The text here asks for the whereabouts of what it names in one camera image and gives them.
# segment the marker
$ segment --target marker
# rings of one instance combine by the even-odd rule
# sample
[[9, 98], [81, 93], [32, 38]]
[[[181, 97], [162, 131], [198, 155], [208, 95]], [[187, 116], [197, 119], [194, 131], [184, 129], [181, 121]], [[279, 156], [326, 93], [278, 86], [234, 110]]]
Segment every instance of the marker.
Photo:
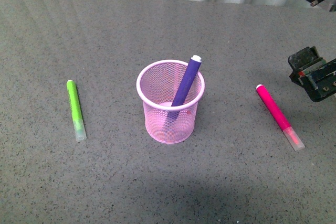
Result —
[[76, 140], [77, 142], [80, 142], [86, 139], [86, 133], [75, 82], [68, 80], [67, 89], [69, 94], [72, 121], [74, 122], [73, 126], [75, 128]]
[[286, 138], [288, 139], [294, 150], [299, 151], [303, 149], [304, 144], [302, 143], [301, 139], [293, 130], [292, 126], [290, 125], [284, 114], [281, 112], [271, 95], [268, 93], [264, 85], [259, 84], [257, 86], [257, 93], [268, 108], [269, 112], [274, 117], [275, 121], [278, 123], [279, 127], [285, 134]]
[[[184, 72], [182, 81], [174, 97], [172, 107], [183, 105], [185, 99], [187, 98], [189, 90], [191, 88], [191, 85], [193, 84], [194, 79], [198, 73], [201, 63], [202, 63], [202, 59], [200, 56], [194, 55], [193, 57], [191, 57], [188, 63], [188, 66]], [[176, 120], [178, 117], [178, 114], [179, 114], [179, 111], [169, 112], [166, 118], [166, 123], [167, 123], [167, 120]]]

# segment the pencil cup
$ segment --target pencil cup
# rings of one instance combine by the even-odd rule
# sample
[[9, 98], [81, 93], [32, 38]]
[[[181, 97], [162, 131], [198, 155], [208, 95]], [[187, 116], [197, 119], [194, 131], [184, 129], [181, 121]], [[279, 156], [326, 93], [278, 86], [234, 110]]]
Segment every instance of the pencil cup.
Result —
[[147, 132], [161, 143], [179, 143], [194, 130], [197, 104], [205, 88], [200, 72], [184, 104], [171, 107], [187, 65], [179, 60], [161, 60], [147, 66], [138, 76], [136, 88], [143, 101]]

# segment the green highlighter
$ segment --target green highlighter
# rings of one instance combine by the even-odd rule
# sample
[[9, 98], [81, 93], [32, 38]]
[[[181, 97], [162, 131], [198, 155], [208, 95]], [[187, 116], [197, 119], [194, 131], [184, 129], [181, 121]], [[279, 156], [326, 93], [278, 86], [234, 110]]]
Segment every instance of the green highlighter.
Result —
[[72, 80], [68, 80], [67, 89], [69, 93], [71, 115], [72, 121], [74, 122], [73, 126], [75, 128], [76, 140], [77, 142], [80, 142], [86, 139], [86, 133], [75, 82]]

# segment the clear cap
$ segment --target clear cap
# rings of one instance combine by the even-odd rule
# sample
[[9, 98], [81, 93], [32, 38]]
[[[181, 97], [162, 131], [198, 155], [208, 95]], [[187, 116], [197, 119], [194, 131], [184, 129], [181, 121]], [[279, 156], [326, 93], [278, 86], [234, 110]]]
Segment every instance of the clear cap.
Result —
[[86, 132], [84, 128], [84, 122], [83, 119], [78, 119], [73, 121], [74, 123], [74, 129], [75, 129], [75, 135], [77, 142], [83, 141], [86, 139]]
[[288, 127], [287, 129], [283, 130], [283, 133], [285, 134], [286, 138], [292, 145], [295, 151], [299, 151], [303, 149], [305, 146], [299, 136], [296, 134], [296, 132], [293, 130], [292, 127]]

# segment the table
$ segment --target table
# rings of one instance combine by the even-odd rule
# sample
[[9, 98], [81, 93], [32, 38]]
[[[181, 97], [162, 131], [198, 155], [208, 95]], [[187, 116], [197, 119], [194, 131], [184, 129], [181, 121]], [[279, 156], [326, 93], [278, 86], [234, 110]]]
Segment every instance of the table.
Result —
[[[336, 16], [163, 0], [0, 0], [2, 223], [333, 223], [336, 100], [313, 103], [287, 58], [335, 58]], [[135, 82], [158, 60], [200, 55], [195, 129], [146, 132]], [[88, 139], [77, 143], [67, 80]], [[295, 152], [264, 84], [306, 148]]]

